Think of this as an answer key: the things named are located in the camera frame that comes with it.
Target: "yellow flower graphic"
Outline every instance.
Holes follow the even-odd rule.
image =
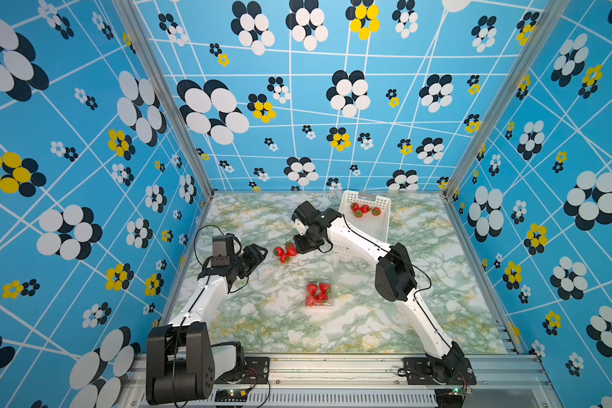
[[[10,284],[6,284],[5,286],[2,287],[2,290],[4,291],[2,293],[2,298],[7,299],[7,298],[12,298],[12,299],[16,299],[18,297],[18,295],[20,294],[20,292],[22,292],[24,289],[24,286],[21,285],[20,282],[18,281],[13,281]]]
[[[229,58],[227,57],[227,55],[225,53],[221,53],[220,55],[218,55],[218,63],[220,65],[222,65],[223,67],[226,67],[227,65],[229,65]]]

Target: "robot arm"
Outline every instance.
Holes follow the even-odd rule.
[[[294,211],[292,220],[299,235],[294,237],[298,253],[318,249],[326,240],[351,249],[376,267],[375,288],[383,298],[396,302],[422,340],[430,361],[431,374],[440,383],[457,377],[465,355],[455,341],[440,327],[417,291],[417,282],[406,248],[390,245],[363,233],[347,223],[337,211],[318,211],[308,201]]]

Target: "marble tabletop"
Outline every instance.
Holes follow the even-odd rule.
[[[456,234],[437,194],[387,193],[392,200],[390,243],[401,242],[411,262],[426,271],[432,289],[421,292],[440,325],[466,354],[500,354],[498,336]],[[423,353],[422,342],[397,306],[374,289],[374,268],[351,255],[313,251],[289,265],[271,250],[292,241],[290,216],[309,200],[320,211],[337,209],[341,192],[219,193],[205,224],[233,233],[243,246],[256,243],[268,257],[245,289],[229,294],[209,325],[211,343],[240,341],[248,353]],[[212,228],[197,240],[200,259],[211,255]],[[201,267],[191,255],[172,316],[190,298]],[[334,306],[305,305],[311,279],[331,282]],[[419,285],[426,278],[416,274]],[[238,281],[234,287],[244,284]]]

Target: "table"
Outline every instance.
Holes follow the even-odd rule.
[[[463,254],[440,195],[382,192],[392,200],[388,241],[401,242],[411,262],[432,279],[421,292],[449,336],[466,354],[506,353]],[[213,197],[205,224],[233,233],[243,246],[256,243],[268,257],[245,289],[229,294],[209,325],[211,343],[240,341],[247,353],[423,353],[422,342],[396,305],[374,289],[375,271],[365,261],[336,252],[298,255],[289,265],[273,258],[274,247],[296,234],[290,217],[305,200],[321,210],[337,209],[342,192],[220,193]],[[204,228],[197,255],[211,255],[215,228]],[[201,267],[194,259],[173,305],[172,317],[190,298]],[[305,306],[309,279],[331,281],[335,304]],[[420,287],[426,278],[416,272]],[[244,284],[236,282],[235,288]]]

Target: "blue patterned wall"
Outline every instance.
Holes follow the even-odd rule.
[[[213,187],[321,191],[445,188],[546,0],[134,3]]]
[[[109,1],[0,1],[0,407],[111,406],[201,214],[135,50]]]
[[[612,408],[612,2],[571,2],[454,198],[564,406]]]

